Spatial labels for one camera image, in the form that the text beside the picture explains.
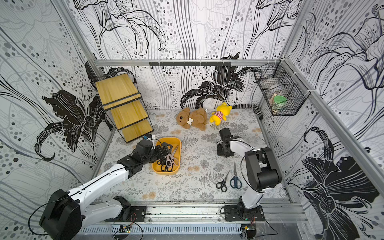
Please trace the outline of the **pink scissors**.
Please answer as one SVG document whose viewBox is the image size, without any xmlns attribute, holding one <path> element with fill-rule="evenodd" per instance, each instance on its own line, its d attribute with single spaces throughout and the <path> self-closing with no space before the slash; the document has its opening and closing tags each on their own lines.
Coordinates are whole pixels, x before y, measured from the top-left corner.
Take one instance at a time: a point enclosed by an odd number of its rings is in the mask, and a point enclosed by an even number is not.
<svg viewBox="0 0 384 240">
<path fill-rule="evenodd" d="M 175 149 L 172 151 L 172 153 L 170 154 L 170 156 L 168 157 L 167 160 L 171 160 L 173 162 L 172 155 L 175 156 L 175 153 L 177 152 L 178 148 L 179 148 L 179 146 L 175 147 Z"/>
</svg>

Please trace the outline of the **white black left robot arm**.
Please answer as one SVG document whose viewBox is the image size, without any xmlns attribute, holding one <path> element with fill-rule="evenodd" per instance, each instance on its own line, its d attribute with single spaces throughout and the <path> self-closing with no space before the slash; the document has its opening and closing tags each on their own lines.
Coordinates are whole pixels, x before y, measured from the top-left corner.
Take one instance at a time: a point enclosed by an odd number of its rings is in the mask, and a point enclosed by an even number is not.
<svg viewBox="0 0 384 240">
<path fill-rule="evenodd" d="M 131 154 L 118 160 L 105 173 L 67 192 L 55 191 L 44 206 L 40 226 L 54 240 L 71 240 L 83 228 L 104 220 L 138 220 L 139 215 L 122 196 L 101 204 L 94 204 L 94 201 L 133 177 L 144 165 L 165 160 L 172 149 L 168 143 L 159 142 L 155 146 L 150 140 L 141 140 Z"/>
</svg>

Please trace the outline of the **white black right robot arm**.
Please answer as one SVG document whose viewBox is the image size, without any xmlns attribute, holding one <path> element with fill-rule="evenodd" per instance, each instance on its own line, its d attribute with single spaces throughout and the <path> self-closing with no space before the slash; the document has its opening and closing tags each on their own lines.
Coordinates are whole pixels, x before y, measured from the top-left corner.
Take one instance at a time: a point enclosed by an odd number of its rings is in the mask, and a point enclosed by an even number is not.
<svg viewBox="0 0 384 240">
<path fill-rule="evenodd" d="M 250 212 L 282 181 L 272 150 L 254 147 L 228 128 L 181 147 L 179 172 L 159 192 L 171 201 L 239 201 Z"/>
</svg>

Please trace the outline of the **yellow plastic storage box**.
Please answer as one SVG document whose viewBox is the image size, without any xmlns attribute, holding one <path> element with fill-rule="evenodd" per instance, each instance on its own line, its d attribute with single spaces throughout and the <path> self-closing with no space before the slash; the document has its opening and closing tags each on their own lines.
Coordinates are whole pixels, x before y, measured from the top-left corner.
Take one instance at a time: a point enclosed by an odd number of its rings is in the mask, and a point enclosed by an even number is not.
<svg viewBox="0 0 384 240">
<path fill-rule="evenodd" d="M 180 166 L 181 166 L 181 148 L 182 148 L 181 140 L 176 138 L 176 137 L 169 137 L 169 138 L 162 138 L 160 140 L 152 140 L 152 141 L 154 143 L 156 143 L 156 146 L 160 145 L 161 143 L 171 144 L 171 145 L 173 145 L 173 150 L 175 149 L 176 146 L 179 146 L 177 152 L 175 153 L 175 157 L 177 159 L 179 159 L 180 164 L 178 166 L 173 166 L 173 170 L 171 172 L 162 172 L 160 169 L 160 166 L 158 166 L 158 164 L 157 164 L 157 161 L 152 163 L 153 171 L 159 175 L 174 175 L 174 174 L 176 174 L 177 171 L 179 170 Z M 166 154 L 171 154 L 172 151 L 171 152 L 164 152 L 164 156 Z"/>
</svg>

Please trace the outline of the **small black scissors front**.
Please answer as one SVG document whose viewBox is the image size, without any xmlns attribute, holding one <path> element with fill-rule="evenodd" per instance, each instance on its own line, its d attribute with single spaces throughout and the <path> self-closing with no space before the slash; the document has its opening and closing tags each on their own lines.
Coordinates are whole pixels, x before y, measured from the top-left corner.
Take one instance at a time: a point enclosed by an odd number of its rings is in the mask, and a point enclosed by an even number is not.
<svg viewBox="0 0 384 240">
<path fill-rule="evenodd" d="M 223 180 L 221 182 L 217 182 L 216 183 L 216 188 L 221 190 L 223 193 L 225 193 L 227 191 L 227 185 L 226 185 L 226 182 L 227 182 L 227 178 L 229 176 L 229 173 L 231 171 L 229 170 L 226 174 L 226 176 L 223 178 Z"/>
</svg>

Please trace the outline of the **yellow plush bear toy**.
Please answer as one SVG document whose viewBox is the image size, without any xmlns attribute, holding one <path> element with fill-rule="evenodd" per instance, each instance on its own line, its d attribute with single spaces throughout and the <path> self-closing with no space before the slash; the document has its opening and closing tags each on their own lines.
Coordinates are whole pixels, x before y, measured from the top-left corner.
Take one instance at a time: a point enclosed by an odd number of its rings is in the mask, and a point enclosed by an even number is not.
<svg viewBox="0 0 384 240">
<path fill-rule="evenodd" d="M 223 121 L 227 120 L 227 116 L 230 115 L 232 109 L 232 106 L 229 106 L 227 103 L 222 103 L 217 107 L 216 111 L 212 113 L 210 123 L 214 123 L 216 126 L 219 126 Z"/>
</svg>

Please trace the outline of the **brown plush dog toy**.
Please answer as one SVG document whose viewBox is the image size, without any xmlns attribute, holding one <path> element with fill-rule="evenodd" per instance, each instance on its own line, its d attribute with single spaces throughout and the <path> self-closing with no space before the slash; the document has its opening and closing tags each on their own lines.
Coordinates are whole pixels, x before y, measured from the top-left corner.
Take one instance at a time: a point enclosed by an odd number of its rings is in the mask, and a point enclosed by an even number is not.
<svg viewBox="0 0 384 240">
<path fill-rule="evenodd" d="M 205 131 L 208 124 L 207 111 L 203 108 L 194 111 L 191 111 L 190 108 L 184 108 L 176 116 L 176 121 L 184 129 L 194 127 L 200 131 Z"/>
</svg>

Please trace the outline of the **green lid jar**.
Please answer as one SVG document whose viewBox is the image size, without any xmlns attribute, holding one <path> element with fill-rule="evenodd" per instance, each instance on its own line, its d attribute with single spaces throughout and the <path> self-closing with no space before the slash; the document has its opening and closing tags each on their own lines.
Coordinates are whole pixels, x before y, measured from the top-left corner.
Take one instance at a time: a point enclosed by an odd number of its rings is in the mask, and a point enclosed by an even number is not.
<svg viewBox="0 0 384 240">
<path fill-rule="evenodd" d="M 281 113 L 287 104 L 288 99 L 284 96 L 276 95 L 273 98 L 272 110 L 274 113 Z"/>
</svg>

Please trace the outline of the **blue handled scissors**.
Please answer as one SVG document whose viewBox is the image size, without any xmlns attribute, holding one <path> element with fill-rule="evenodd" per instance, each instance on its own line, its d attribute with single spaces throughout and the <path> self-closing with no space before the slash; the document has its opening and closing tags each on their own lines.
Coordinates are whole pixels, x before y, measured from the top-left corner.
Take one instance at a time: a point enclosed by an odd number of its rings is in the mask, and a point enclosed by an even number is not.
<svg viewBox="0 0 384 240">
<path fill-rule="evenodd" d="M 237 175 L 236 163 L 234 163 L 234 176 L 230 180 L 230 186 L 231 186 L 231 188 L 237 189 L 237 190 L 242 188 L 242 182 Z"/>
</svg>

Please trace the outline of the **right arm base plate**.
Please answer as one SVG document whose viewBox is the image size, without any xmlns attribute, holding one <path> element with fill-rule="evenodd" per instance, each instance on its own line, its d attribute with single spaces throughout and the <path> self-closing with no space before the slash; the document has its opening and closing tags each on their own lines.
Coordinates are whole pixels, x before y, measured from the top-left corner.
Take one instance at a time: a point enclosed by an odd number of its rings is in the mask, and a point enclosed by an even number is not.
<svg viewBox="0 0 384 240">
<path fill-rule="evenodd" d="M 264 210 L 262 206 L 257 206 L 253 209 L 245 209 L 240 205 L 226 205 L 223 208 L 225 220 L 227 222 L 264 222 Z"/>
</svg>

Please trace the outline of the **wooden shelf black frame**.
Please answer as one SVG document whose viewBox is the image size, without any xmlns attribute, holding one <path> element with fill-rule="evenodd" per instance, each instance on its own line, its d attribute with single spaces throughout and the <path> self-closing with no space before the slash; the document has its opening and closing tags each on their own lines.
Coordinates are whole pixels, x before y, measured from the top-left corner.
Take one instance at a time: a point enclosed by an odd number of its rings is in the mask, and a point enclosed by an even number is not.
<svg viewBox="0 0 384 240">
<path fill-rule="evenodd" d="M 128 74 L 95 82 L 106 116 L 129 143 L 154 131 L 142 94 Z"/>
</svg>

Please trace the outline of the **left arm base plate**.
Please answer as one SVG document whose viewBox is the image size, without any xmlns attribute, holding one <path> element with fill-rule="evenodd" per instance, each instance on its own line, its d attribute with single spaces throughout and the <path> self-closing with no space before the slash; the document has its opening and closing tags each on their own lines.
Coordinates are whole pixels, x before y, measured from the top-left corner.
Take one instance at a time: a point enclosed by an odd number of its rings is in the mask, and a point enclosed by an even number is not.
<svg viewBox="0 0 384 240">
<path fill-rule="evenodd" d="M 120 205 L 123 207 L 122 211 L 119 215 L 113 219 L 106 219 L 105 222 L 138 222 L 142 223 L 145 221 L 145 216 L 147 213 L 146 206 L 132 206 L 130 202 L 128 202 L 122 196 L 114 197 L 114 200 L 118 201 Z"/>
</svg>

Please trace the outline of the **black wall hook rail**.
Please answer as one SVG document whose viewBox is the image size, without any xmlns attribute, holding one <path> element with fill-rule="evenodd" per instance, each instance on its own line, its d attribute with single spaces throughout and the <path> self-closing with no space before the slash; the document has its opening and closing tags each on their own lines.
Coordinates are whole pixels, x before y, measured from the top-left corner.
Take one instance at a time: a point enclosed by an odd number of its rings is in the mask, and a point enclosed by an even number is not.
<svg viewBox="0 0 384 240">
<path fill-rule="evenodd" d="M 229 67 L 232 65 L 232 62 L 223 62 L 223 61 L 171 61 L 171 62 L 149 62 L 149 66 L 152 67 L 201 67 L 201 66 L 214 66 L 214 67 Z"/>
</svg>

